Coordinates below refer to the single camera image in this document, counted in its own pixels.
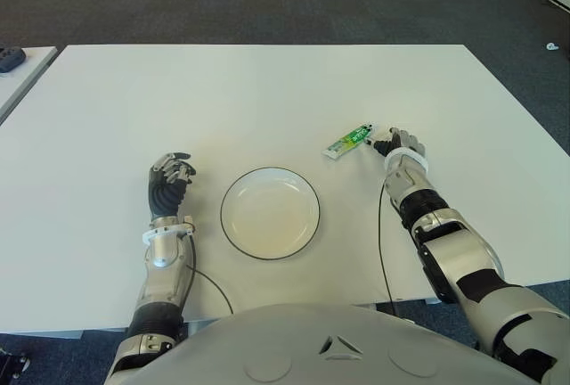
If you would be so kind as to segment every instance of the triangle logo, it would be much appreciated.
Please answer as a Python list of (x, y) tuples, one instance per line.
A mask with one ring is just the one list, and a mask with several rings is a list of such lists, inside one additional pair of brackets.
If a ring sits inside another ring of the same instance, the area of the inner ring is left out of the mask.
[(322, 344), (319, 354), (327, 361), (362, 360), (363, 352), (342, 336), (329, 336)]

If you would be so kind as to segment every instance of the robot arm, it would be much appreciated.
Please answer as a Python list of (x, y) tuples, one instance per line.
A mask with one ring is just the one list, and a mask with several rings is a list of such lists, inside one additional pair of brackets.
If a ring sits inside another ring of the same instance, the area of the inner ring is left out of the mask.
[(121, 383), (180, 340), (182, 311), (195, 274), (191, 263), (195, 258), (191, 244), (194, 225), (190, 217), (180, 223), (177, 216), (190, 176), (196, 174), (183, 161), (189, 158), (186, 153), (168, 153), (149, 172), (151, 229), (142, 236), (149, 246), (145, 255), (147, 277), (107, 385)]
[(459, 303), (481, 349), (536, 381), (567, 369), (568, 316), (533, 291), (506, 283), (491, 246), (429, 183), (424, 146), (392, 128), (369, 141), (386, 156), (385, 189), (418, 251), (437, 297)]

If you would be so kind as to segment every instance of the black object on floor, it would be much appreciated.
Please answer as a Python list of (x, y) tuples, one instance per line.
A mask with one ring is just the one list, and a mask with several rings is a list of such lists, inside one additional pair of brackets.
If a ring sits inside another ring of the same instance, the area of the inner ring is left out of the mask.
[(20, 378), (29, 367), (29, 358), (0, 353), (0, 385), (8, 385), (12, 379)]
[(0, 73), (15, 69), (26, 60), (26, 53), (17, 46), (0, 45)]

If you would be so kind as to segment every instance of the white table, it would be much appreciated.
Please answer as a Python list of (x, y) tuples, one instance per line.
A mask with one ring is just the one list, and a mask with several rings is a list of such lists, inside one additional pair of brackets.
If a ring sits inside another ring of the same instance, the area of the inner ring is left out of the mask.
[[(199, 269), (237, 311), (275, 303), (387, 300), (378, 255), (383, 159), (321, 150), (372, 121), (427, 146), (430, 178), (496, 249), (506, 278), (570, 276), (570, 159), (461, 45), (71, 46), (0, 127), (4, 286), (0, 328), (48, 331), (130, 322), (145, 276), (147, 173), (192, 153), (183, 204), (199, 228)], [(224, 237), (219, 208), (254, 168), (304, 176), (321, 202), (313, 241), (262, 261)], [(433, 297), (385, 199), (392, 294)], [(186, 318), (227, 315), (197, 279)]]
[(0, 124), (42, 75), (57, 50), (53, 46), (24, 48), (26, 60), (8, 73), (0, 73)]

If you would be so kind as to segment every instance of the plate rim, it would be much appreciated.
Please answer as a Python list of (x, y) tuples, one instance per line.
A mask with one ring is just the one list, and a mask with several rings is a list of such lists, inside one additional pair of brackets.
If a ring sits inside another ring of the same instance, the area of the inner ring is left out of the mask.
[[(248, 252), (246, 252), (245, 250), (242, 250), (240, 247), (238, 247), (233, 241), (232, 238), (229, 237), (228, 233), (225, 231), (224, 228), (224, 220), (222, 219), (222, 209), (224, 208), (224, 203), (225, 203), (225, 198), (228, 196), (228, 193), (230, 192), (230, 190), (235, 186), (236, 183), (238, 183), (243, 177), (247, 176), (248, 174), (251, 173), (255, 173), (256, 171), (260, 171), (262, 169), (282, 169), (285, 171), (288, 171), (296, 176), (301, 177), (305, 183), (307, 183), (309, 185), (309, 187), (311, 188), (311, 190), (313, 191), (314, 194), (314, 198), (317, 200), (317, 223), (316, 226), (314, 227), (314, 231), (313, 234), (311, 235), (311, 237), (306, 241), (305, 244), (303, 244), (303, 246), (301, 246), (298, 250), (293, 251), (292, 253), (288, 254), (287, 256), (281, 256), (279, 258), (260, 258), (259, 256), (254, 256), (253, 254), (250, 254)], [(303, 176), (301, 176), (299, 173), (296, 173), (295, 171), (285, 168), (285, 167), (260, 167), (260, 168), (255, 168), (252, 169), (250, 171), (248, 171), (247, 173), (242, 174), (241, 176), (239, 176), (238, 178), (236, 178), (232, 184), (230, 184), (230, 186), (228, 187), (228, 189), (225, 191), (224, 197), (222, 198), (222, 202), (220, 203), (220, 226), (222, 227), (222, 231), (224, 232), (225, 235), (225, 239), (228, 240), (230, 242), (230, 244), (237, 249), (238, 251), (242, 252), (243, 254), (245, 254), (246, 256), (249, 256), (251, 258), (256, 258), (258, 260), (281, 260), (283, 258), (290, 258), (291, 256), (297, 254), (299, 251), (301, 251), (302, 249), (304, 249), (307, 245), (309, 245), (309, 242), (311, 242), (314, 238), (314, 236), (317, 233), (317, 230), (319, 229), (319, 224), (321, 223), (321, 202), (319, 201), (319, 195), (317, 195), (317, 192), (314, 190), (314, 187), (312, 184), (309, 183), (309, 181), (304, 178)]]

